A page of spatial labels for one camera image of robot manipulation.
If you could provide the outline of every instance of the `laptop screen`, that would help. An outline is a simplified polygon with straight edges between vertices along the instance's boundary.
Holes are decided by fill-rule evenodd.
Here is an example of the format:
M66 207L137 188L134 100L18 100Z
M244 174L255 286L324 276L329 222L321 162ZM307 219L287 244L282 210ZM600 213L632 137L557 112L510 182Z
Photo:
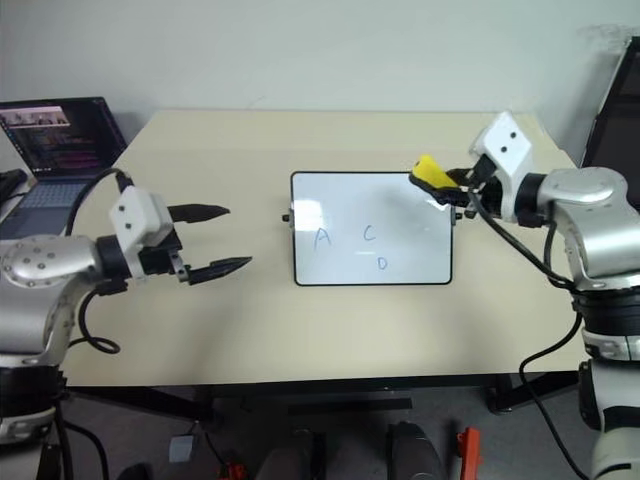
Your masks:
M632 40L620 62L582 166L621 173L629 184L629 203L640 210L640 37Z
M2 102L0 124L39 178L95 175L126 148L100 97Z

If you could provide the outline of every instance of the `whiteboard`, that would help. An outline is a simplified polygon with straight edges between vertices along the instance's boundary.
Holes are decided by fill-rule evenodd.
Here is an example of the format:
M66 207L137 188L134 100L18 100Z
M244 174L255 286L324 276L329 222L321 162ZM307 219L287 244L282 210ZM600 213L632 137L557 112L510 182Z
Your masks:
M408 172L295 172L291 199L298 285L451 281L451 207Z

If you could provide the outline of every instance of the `yellow object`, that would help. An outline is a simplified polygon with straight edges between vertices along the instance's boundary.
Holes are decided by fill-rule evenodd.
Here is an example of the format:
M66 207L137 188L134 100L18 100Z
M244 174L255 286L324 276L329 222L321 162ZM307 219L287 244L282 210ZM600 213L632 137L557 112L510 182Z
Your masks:
M420 155L420 160L413 167L411 174L434 188L458 187L431 155Z

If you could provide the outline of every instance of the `laptop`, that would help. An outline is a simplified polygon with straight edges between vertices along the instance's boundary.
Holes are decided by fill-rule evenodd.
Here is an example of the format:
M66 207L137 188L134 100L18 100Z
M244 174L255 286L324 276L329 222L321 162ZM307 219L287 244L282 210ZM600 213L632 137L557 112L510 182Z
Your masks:
M0 102L0 125L37 179L0 224L0 240L59 235L80 190L126 148L101 97Z

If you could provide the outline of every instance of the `table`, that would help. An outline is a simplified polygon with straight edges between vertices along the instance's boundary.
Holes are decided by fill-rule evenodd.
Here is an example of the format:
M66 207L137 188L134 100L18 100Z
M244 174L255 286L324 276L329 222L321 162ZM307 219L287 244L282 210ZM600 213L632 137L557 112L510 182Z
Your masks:
M519 362L562 337L573 322L567 293L479 218L454 229L453 281L443 286L299 287L293 281L289 208L294 170L409 170L423 153L443 168L471 166L467 149L493 114L169 110L157 113L118 160L136 185L168 205L212 203L231 214L178 224L194 267L228 256L253 261L221 280L189 287L152 277L88 310L94 335L116 356L87 345L69 351L69 384L141 386L482 375ZM531 115L518 115L540 172L572 168ZM81 209L76 233L112 233L115 182ZM545 231L508 226L542 253ZM554 267L566 273L562 245ZM535 364L575 370L575 339Z

